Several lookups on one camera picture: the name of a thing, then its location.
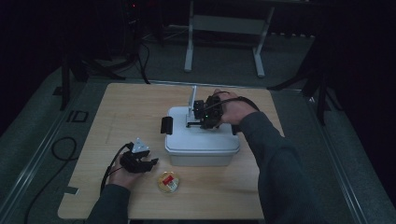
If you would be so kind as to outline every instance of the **grey floor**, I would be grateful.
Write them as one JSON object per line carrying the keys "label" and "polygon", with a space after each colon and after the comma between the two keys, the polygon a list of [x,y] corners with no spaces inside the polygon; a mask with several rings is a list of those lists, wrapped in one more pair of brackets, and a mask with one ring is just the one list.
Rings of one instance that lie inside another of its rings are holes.
{"label": "grey floor", "polygon": [[[254,38],[199,33],[195,36],[192,71],[185,73],[183,67],[187,38],[184,31],[180,27],[168,28],[167,35],[170,37],[165,40],[163,48],[151,36],[145,38],[149,48],[146,72],[153,84],[197,83],[266,88],[294,76],[313,41],[312,38],[304,37],[268,36],[262,51],[266,77],[258,78],[249,47],[254,43]],[[147,50],[142,48],[142,58],[145,59],[147,55]],[[127,77],[125,82],[143,83],[135,65],[117,73]],[[75,155],[78,155],[106,85],[113,81],[97,76],[94,72],[87,83],[72,79],[72,101],[65,111],[59,110],[60,96],[52,95],[61,83],[60,70],[42,83],[0,139],[0,214],[3,216],[0,221],[23,223],[33,198],[63,166],[64,162],[56,160],[51,154],[50,144],[71,136],[77,141]],[[307,99],[299,92],[304,82],[302,80],[287,90],[274,91],[272,94],[284,133],[298,148],[325,217],[331,223],[396,223],[396,211],[382,189],[347,116],[329,104],[330,110],[325,112],[326,126],[319,125],[315,117],[315,97]],[[87,120],[68,120],[71,111],[88,112]],[[64,140],[55,148],[57,153],[67,158],[73,144]],[[43,160],[37,164],[29,163],[37,153],[42,155]],[[66,164],[43,190],[32,206],[28,223],[83,223],[83,220],[63,220],[57,216],[75,164],[75,161]],[[32,171],[26,167],[37,169],[26,176]],[[16,192],[17,186],[24,188]],[[191,222],[147,220],[145,223]]]}

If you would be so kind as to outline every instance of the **box lid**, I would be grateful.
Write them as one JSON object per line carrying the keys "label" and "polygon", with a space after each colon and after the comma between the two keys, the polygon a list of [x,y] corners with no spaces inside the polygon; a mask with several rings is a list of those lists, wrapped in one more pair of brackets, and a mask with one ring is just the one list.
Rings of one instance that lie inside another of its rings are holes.
{"label": "box lid", "polygon": [[175,106],[169,109],[173,118],[173,133],[165,137],[165,148],[171,155],[233,155],[239,151],[239,137],[233,135],[230,124],[204,130],[199,126],[186,127],[189,109]]}

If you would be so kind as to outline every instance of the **hand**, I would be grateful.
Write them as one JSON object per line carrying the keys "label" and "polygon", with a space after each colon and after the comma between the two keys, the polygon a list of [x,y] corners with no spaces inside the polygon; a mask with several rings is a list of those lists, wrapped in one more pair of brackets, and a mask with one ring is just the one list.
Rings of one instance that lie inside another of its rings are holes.
{"label": "hand", "polygon": [[[219,89],[215,89],[214,95],[217,95],[221,101],[238,97],[234,92],[226,92]],[[222,104],[222,109],[223,115],[220,123],[231,123],[233,125],[238,125],[245,116],[257,111],[243,101],[231,101]]]}
{"label": "hand", "polygon": [[108,179],[108,184],[115,184],[122,187],[125,187],[128,190],[132,189],[134,182],[140,177],[142,174],[133,174],[129,173],[127,170],[122,168],[120,165],[120,157],[119,155],[115,161],[115,165],[111,167],[110,177]]}

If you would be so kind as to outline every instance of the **metal stand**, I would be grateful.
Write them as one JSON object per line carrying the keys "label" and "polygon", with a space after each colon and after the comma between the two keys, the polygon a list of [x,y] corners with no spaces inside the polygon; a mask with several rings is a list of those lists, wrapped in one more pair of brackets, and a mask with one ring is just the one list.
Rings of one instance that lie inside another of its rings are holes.
{"label": "metal stand", "polygon": [[215,17],[205,15],[194,15],[194,3],[190,0],[190,19],[189,19],[189,44],[186,52],[186,62],[184,71],[190,72],[192,68],[192,54],[194,46],[192,43],[192,34],[194,30],[205,30],[214,32],[238,33],[247,35],[259,35],[260,41],[257,47],[253,48],[253,57],[256,64],[257,76],[264,77],[262,66],[262,45],[267,36],[271,19],[274,15],[274,7],[268,10],[266,20],[250,20],[226,17]]}
{"label": "metal stand", "polygon": [[65,53],[64,57],[62,58],[62,87],[61,87],[61,94],[62,94],[62,105],[61,110],[64,110],[69,103],[70,100],[70,70],[73,71],[73,74],[78,81],[87,81],[88,74],[85,70],[84,65],[82,62],[87,63],[89,66],[93,67],[101,74],[110,77],[112,79],[117,80],[124,80],[125,77],[120,77],[110,69],[103,67],[101,64],[97,63],[95,60],[86,57],[83,54],[69,54]]}

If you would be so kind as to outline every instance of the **wire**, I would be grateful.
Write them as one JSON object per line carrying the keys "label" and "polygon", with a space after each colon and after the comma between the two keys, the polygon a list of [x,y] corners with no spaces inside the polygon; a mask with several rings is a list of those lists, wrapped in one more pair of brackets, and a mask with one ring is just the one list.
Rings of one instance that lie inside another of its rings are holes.
{"label": "wire", "polygon": [[[59,142],[61,142],[61,141],[63,141],[63,140],[71,140],[72,142],[73,142],[73,151],[72,151],[72,153],[69,155],[69,157],[68,158],[61,158],[61,157],[59,157],[57,154],[56,154],[56,152],[55,152],[55,146],[59,143]],[[77,160],[78,159],[78,157],[75,157],[75,158],[73,158],[73,156],[74,156],[74,154],[75,154],[75,152],[76,152],[76,150],[77,150],[77,142],[76,142],[76,140],[74,139],[74,138],[72,138],[72,137],[63,137],[63,138],[60,138],[60,139],[58,139],[58,140],[56,140],[53,144],[52,144],[52,146],[51,146],[51,152],[52,152],[52,156],[54,156],[57,160],[60,160],[60,161],[64,161],[64,164],[62,165],[62,167],[55,173],[55,175],[53,175],[51,178],[50,178],[50,180],[44,185],[44,187],[43,188],[41,188],[41,190],[37,193],[37,195],[33,198],[33,200],[30,202],[30,204],[29,204],[29,206],[28,206],[28,209],[27,209],[27,211],[26,211],[26,213],[25,213],[25,216],[24,216],[24,223],[25,224],[27,224],[28,223],[28,220],[29,220],[29,214],[30,214],[30,211],[32,210],[32,207],[33,207],[33,205],[35,204],[35,201],[39,198],[39,196],[41,195],[41,193],[44,191],[44,189],[50,184],[50,182],[64,169],[64,167],[70,162],[70,161],[75,161],[75,160]]]}
{"label": "wire", "polygon": [[146,61],[144,64],[142,64],[142,60],[140,59],[140,55],[137,54],[137,60],[139,61],[139,65],[140,65],[140,74],[142,75],[143,80],[145,80],[146,84],[151,84],[146,76],[146,66],[148,65],[149,62],[149,47],[147,47],[145,44],[141,43],[141,45],[143,47],[146,48],[146,50],[148,51],[148,56],[146,57]]}
{"label": "wire", "polygon": [[120,168],[118,168],[117,170],[114,170],[114,171],[112,171],[112,172],[110,172],[107,176],[110,176],[110,175],[112,175],[113,173],[115,173],[116,171],[118,171],[118,170],[120,170],[120,169],[122,169],[123,167],[121,166]]}
{"label": "wire", "polygon": [[[227,92],[227,91],[216,92],[213,95],[219,94],[219,93],[222,93],[222,92]],[[238,97],[230,98],[230,99],[227,99],[227,100],[223,100],[223,101],[220,101],[220,102],[218,102],[216,104],[213,104],[213,105],[210,105],[208,107],[205,107],[201,112],[204,112],[204,111],[209,110],[209,109],[211,109],[211,108],[213,108],[215,106],[222,105],[222,104],[225,104],[225,103],[230,102],[230,101],[243,101],[243,102],[247,103],[248,105],[252,106],[253,108],[255,108],[256,110],[260,111],[260,109],[251,100],[249,100],[248,98],[243,97],[243,96],[238,96]]]}
{"label": "wire", "polygon": [[343,108],[341,108],[336,102],[335,100],[332,98],[332,96],[329,94],[329,92],[326,90],[326,94],[329,97],[330,101],[332,102],[332,105],[334,105],[335,109],[337,109],[338,111],[344,111]]}
{"label": "wire", "polygon": [[112,173],[114,173],[114,172],[110,172],[110,170],[111,170],[111,167],[113,166],[114,162],[116,161],[117,157],[120,155],[120,153],[121,153],[126,147],[130,148],[130,147],[132,147],[132,146],[133,146],[132,143],[128,143],[128,144],[123,145],[123,146],[119,149],[119,151],[117,152],[117,154],[114,156],[114,158],[113,158],[113,160],[111,161],[110,165],[107,166],[107,169],[106,169],[106,171],[105,171],[105,174],[103,175],[103,178],[102,178],[102,183],[101,183],[101,185],[100,185],[100,193],[102,193],[103,189],[105,188],[105,184],[106,184],[107,178],[108,178]]}

